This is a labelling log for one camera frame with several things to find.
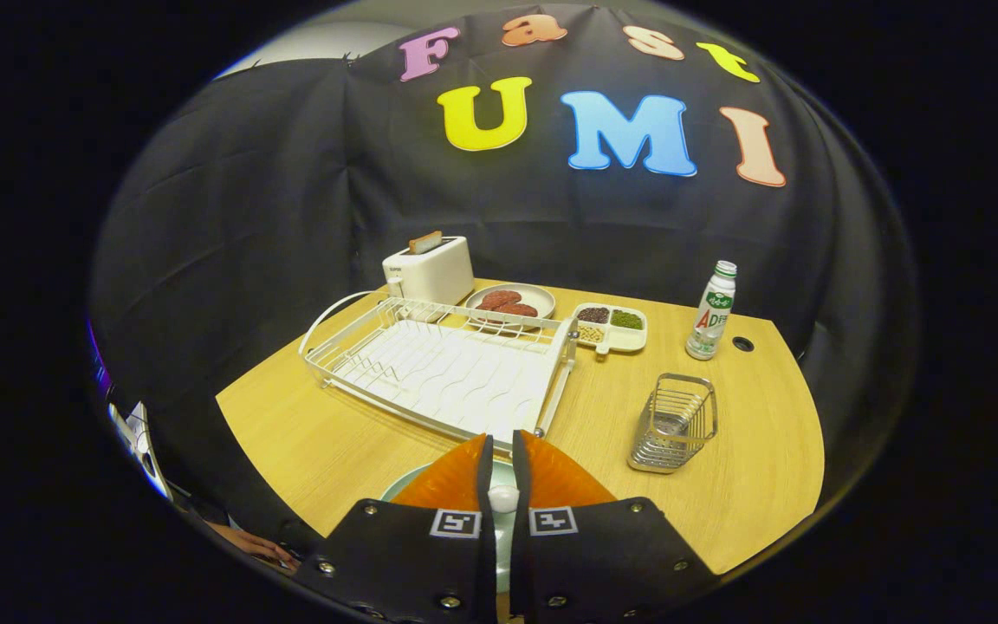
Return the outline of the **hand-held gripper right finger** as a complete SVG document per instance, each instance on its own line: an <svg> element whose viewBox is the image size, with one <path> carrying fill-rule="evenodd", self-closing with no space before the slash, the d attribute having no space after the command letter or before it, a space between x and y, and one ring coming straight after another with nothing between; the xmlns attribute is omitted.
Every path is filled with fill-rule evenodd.
<svg viewBox="0 0 998 624"><path fill-rule="evenodd" d="M510 607L527 623L658 623L718 576L649 498L617 498L558 447L512 436Z"/></svg>

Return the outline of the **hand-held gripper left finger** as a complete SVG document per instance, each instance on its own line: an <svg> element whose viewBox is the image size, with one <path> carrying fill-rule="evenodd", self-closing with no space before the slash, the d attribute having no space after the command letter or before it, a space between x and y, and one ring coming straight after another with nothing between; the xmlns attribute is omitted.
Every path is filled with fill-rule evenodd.
<svg viewBox="0 0 998 624"><path fill-rule="evenodd" d="M294 580L373 623L494 623L495 519L486 492L494 439L482 434L428 467L392 501L357 501Z"/></svg>

